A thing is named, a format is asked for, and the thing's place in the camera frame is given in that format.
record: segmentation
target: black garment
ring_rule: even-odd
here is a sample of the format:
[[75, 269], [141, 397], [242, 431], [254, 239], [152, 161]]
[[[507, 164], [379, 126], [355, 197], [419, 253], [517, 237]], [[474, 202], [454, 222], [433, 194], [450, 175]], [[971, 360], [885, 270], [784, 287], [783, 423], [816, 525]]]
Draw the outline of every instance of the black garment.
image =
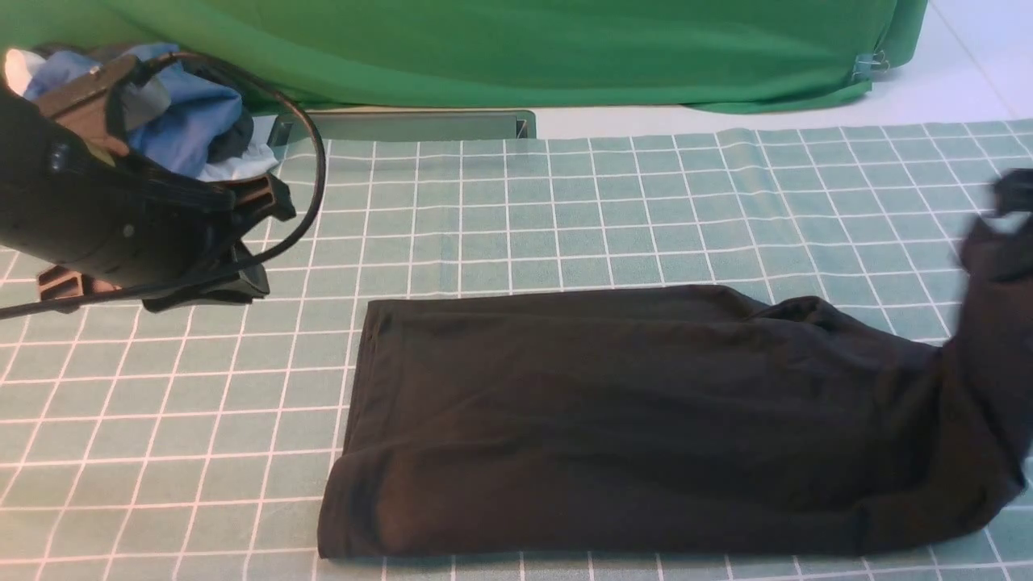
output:
[[975, 222], [942, 348], [720, 286], [371, 303], [319, 553], [854, 555], [976, 531], [1033, 439], [1033, 273], [988, 275], [1006, 241]]

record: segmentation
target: green cloth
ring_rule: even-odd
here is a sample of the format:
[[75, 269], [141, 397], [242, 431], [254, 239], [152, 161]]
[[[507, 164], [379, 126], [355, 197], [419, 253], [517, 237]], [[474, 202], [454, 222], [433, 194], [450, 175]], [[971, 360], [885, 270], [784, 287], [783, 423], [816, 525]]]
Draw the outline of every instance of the green cloth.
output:
[[310, 108], [833, 106], [910, 60], [928, 0], [0, 0], [0, 40], [167, 40]]

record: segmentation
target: green grid mat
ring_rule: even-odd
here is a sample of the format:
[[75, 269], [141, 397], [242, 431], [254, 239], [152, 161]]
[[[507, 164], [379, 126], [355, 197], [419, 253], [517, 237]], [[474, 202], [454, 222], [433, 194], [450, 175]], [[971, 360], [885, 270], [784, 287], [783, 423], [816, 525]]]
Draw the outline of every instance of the green grid mat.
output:
[[[1033, 166], [1033, 120], [327, 147], [324, 212], [270, 299], [0, 324], [0, 580], [1033, 581], [1030, 494], [970, 539], [857, 560], [314, 551], [369, 300], [721, 283], [940, 342], [953, 245], [988, 182]], [[311, 152], [280, 169], [300, 207]], [[41, 267], [0, 251], [0, 303]]]

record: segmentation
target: blue cloth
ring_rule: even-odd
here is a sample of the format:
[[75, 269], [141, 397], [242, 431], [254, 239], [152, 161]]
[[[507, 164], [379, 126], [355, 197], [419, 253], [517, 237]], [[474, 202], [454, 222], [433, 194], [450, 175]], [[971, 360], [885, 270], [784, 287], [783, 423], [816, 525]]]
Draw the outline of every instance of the blue cloth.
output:
[[[178, 50], [176, 44], [144, 44], [128, 53], [146, 61]], [[35, 100], [98, 64], [75, 53], [55, 53], [32, 78], [25, 98]], [[196, 178], [208, 162], [212, 140], [240, 119], [243, 99], [233, 89], [186, 72], [180, 63], [159, 72], [158, 79], [171, 103], [160, 117], [130, 132], [129, 146], [171, 172]]]

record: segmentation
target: white floor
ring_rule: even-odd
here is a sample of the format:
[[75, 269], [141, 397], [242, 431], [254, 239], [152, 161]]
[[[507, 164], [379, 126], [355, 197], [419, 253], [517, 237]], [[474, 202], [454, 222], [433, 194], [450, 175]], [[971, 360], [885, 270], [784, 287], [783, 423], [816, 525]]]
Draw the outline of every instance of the white floor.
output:
[[931, 0], [914, 60], [864, 100], [730, 116], [681, 106], [536, 110], [538, 136], [566, 139], [1033, 118], [1033, 0]]

